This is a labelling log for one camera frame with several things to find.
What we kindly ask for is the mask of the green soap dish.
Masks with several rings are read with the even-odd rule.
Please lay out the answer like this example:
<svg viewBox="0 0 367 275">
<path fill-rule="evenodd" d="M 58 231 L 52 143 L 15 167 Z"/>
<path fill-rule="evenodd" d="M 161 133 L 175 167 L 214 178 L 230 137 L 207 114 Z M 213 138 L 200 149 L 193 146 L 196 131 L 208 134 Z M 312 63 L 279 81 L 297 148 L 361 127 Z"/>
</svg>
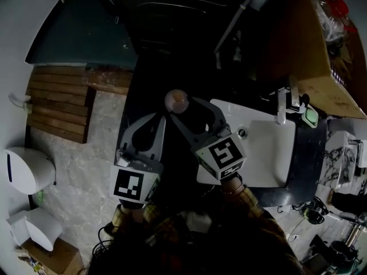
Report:
<svg viewBox="0 0 367 275">
<path fill-rule="evenodd" d="M 310 105 L 307 106 L 306 110 L 302 114 L 302 120 L 311 128 L 316 128 L 318 125 L 318 112 Z"/>
</svg>

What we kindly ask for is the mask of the person's right forearm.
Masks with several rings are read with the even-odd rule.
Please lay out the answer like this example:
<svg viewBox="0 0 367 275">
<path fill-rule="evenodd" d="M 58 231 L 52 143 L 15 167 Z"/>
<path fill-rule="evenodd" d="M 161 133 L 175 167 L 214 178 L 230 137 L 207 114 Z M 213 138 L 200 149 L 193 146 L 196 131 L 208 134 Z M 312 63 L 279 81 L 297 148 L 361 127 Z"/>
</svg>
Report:
<svg viewBox="0 0 367 275">
<path fill-rule="evenodd" d="M 258 201 L 251 190 L 243 184 L 239 177 L 233 177 L 221 182 L 221 190 L 227 206 L 245 213 L 256 208 Z"/>
</svg>

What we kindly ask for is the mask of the dark metal appliance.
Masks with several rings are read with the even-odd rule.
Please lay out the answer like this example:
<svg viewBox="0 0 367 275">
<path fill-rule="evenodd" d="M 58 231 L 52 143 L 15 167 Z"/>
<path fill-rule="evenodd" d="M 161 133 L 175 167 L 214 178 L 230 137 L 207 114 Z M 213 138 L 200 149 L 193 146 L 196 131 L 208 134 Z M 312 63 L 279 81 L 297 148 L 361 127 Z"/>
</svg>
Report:
<svg viewBox="0 0 367 275">
<path fill-rule="evenodd" d="M 213 51 L 245 0 L 110 0 L 137 53 Z"/>
</svg>

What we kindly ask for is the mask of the white trash bin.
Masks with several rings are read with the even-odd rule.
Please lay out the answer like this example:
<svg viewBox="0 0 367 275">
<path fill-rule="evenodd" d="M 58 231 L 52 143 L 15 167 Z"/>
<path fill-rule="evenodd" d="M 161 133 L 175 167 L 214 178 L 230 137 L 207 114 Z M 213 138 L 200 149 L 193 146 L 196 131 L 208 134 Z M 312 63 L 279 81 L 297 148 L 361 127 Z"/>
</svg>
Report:
<svg viewBox="0 0 367 275">
<path fill-rule="evenodd" d="M 25 147 L 4 150 L 9 183 L 19 192 L 33 195 L 56 181 L 55 165 L 41 151 Z"/>
</svg>

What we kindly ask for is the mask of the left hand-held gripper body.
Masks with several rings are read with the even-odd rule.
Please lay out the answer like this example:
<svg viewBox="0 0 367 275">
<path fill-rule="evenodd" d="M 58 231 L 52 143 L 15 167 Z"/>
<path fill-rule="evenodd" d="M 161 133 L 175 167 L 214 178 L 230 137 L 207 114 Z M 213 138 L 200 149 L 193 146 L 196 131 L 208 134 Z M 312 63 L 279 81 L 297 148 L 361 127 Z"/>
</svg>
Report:
<svg viewBox="0 0 367 275">
<path fill-rule="evenodd" d="M 163 164 L 124 150 L 116 155 L 117 162 L 111 167 L 110 196 L 123 202 L 148 204 L 161 181 Z"/>
</svg>

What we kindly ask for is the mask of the white wall valve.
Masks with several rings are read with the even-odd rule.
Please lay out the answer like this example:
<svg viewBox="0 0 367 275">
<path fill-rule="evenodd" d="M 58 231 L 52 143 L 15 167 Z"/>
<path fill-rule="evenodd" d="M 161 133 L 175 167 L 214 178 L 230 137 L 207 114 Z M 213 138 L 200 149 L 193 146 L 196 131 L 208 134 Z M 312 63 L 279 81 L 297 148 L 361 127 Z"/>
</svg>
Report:
<svg viewBox="0 0 367 275">
<path fill-rule="evenodd" d="M 19 99 L 15 94 L 8 94 L 9 101 L 18 108 L 24 110 L 27 114 L 32 113 L 33 105 L 29 96 L 26 96 L 24 99 Z"/>
</svg>

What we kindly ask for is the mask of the dark green platform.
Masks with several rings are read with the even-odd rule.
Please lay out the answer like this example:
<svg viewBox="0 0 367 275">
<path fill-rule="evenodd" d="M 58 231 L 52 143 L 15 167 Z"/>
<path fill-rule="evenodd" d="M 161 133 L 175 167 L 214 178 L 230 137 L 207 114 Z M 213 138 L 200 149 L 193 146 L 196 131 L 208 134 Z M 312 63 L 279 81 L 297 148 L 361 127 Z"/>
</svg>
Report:
<svg viewBox="0 0 367 275">
<path fill-rule="evenodd" d="M 33 65 L 115 65 L 133 70 L 138 56 L 126 28 L 99 0 L 58 2 L 25 61 Z"/>
</svg>

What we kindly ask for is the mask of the wooden slat step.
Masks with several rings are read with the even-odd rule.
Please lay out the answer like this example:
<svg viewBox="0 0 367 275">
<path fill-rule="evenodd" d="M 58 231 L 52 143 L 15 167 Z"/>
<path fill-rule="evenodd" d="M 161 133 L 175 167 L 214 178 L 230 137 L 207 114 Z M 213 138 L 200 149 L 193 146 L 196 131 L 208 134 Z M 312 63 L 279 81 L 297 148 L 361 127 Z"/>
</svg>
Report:
<svg viewBox="0 0 367 275">
<path fill-rule="evenodd" d="M 98 91 L 126 95 L 133 71 L 111 65 L 36 66 L 26 94 L 32 112 L 27 125 L 85 144 Z"/>
</svg>

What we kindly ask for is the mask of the white sink basin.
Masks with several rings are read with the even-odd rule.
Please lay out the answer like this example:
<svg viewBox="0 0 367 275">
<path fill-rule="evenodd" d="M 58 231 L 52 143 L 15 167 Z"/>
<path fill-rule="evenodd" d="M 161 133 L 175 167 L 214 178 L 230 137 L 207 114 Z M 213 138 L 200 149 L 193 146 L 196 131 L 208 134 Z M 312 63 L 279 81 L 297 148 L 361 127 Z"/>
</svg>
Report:
<svg viewBox="0 0 367 275">
<path fill-rule="evenodd" d="M 284 187 L 288 178 L 295 141 L 296 125 L 290 120 L 275 123 L 275 117 L 239 104 L 212 99 L 221 109 L 231 129 L 237 135 L 246 154 L 246 161 L 238 173 L 248 187 Z M 201 166 L 197 182 L 219 185 Z"/>
</svg>

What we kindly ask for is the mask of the small pink soap bottle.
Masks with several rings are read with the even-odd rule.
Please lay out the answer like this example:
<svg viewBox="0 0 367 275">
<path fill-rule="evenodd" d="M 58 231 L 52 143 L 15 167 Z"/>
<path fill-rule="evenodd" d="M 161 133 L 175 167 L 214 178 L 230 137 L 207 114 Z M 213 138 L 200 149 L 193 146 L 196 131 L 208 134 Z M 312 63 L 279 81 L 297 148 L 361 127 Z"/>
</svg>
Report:
<svg viewBox="0 0 367 275">
<path fill-rule="evenodd" d="M 180 89 L 174 89 L 165 96 L 165 107 L 168 112 L 182 114 L 187 110 L 188 106 L 188 96 Z"/>
</svg>

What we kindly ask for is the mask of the black marble vanity table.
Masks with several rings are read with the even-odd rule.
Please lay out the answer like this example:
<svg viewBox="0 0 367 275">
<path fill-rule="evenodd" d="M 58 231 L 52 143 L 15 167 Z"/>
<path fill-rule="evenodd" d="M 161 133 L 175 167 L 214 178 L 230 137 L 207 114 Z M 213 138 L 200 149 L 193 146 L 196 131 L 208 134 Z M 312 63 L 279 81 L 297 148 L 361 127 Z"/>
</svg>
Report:
<svg viewBox="0 0 367 275">
<path fill-rule="evenodd" d="M 172 89 L 181 89 L 204 100 L 219 99 L 261 112 L 272 113 L 275 103 L 263 100 L 268 84 L 256 82 L 238 71 L 217 70 L 212 63 L 186 59 L 140 56 L 128 90 L 119 133 L 140 117 L 165 112 L 164 98 Z M 320 177 L 326 144 L 326 121 L 312 129 L 292 114 L 294 146 L 286 184 L 278 188 L 253 187 L 263 207 L 285 206 L 313 198 Z M 206 186 L 196 181 L 198 162 L 189 143 L 177 127 L 166 123 L 162 159 L 164 173 L 153 199 L 165 206 L 196 206 Z"/>
</svg>

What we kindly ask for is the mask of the marble pattern cabinet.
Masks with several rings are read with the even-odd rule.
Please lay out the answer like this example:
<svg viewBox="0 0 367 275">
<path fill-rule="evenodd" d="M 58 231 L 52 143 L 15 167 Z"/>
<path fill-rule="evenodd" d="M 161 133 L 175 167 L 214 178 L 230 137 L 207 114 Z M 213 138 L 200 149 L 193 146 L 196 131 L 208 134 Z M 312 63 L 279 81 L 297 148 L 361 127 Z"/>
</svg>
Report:
<svg viewBox="0 0 367 275">
<path fill-rule="evenodd" d="M 367 120 L 329 119 L 319 184 L 348 187 L 357 167 L 367 168 Z"/>
</svg>

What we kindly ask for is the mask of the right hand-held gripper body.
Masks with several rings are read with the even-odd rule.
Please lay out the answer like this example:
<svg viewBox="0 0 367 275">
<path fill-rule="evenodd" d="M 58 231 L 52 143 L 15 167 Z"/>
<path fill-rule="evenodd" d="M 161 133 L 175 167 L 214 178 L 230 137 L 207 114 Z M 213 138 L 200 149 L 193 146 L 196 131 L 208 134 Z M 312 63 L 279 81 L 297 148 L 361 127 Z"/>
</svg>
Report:
<svg viewBox="0 0 367 275">
<path fill-rule="evenodd" d="M 219 182 L 238 172 L 247 158 L 240 139 L 227 125 L 191 133 L 190 145 L 199 165 Z"/>
</svg>

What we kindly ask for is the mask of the grey pipe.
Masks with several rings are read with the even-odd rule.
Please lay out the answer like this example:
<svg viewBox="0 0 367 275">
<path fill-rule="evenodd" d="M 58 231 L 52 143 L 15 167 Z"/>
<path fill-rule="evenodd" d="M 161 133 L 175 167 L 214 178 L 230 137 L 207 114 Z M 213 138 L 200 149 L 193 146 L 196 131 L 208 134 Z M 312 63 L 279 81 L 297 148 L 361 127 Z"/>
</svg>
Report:
<svg viewBox="0 0 367 275">
<path fill-rule="evenodd" d="M 218 70 L 221 69 L 221 60 L 220 60 L 220 48 L 222 47 L 223 43 L 225 42 L 226 38 L 229 36 L 230 32 L 234 28 L 235 24 L 239 20 L 241 14 L 243 11 L 247 8 L 248 4 L 251 2 L 251 0 L 244 0 L 237 9 L 237 12 L 234 14 L 232 20 L 230 21 L 228 27 L 226 28 L 225 32 L 223 33 L 222 37 L 220 38 L 218 44 L 216 45 L 214 49 L 214 55 L 216 58 L 216 68 Z"/>
</svg>

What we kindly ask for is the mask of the yellow plaid shirt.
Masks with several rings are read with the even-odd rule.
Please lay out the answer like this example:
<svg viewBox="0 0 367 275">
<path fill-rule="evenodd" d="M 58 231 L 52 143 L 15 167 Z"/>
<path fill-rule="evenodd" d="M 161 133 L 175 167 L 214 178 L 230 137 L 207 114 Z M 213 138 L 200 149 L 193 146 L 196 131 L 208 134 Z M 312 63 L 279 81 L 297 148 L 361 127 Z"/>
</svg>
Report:
<svg viewBox="0 0 367 275">
<path fill-rule="evenodd" d="M 272 215 L 259 203 L 245 213 L 220 203 L 200 215 L 193 210 L 157 207 L 156 224 L 110 230 L 108 263 L 116 275 L 304 275 Z M 204 219 L 204 227 L 189 218 Z"/>
</svg>

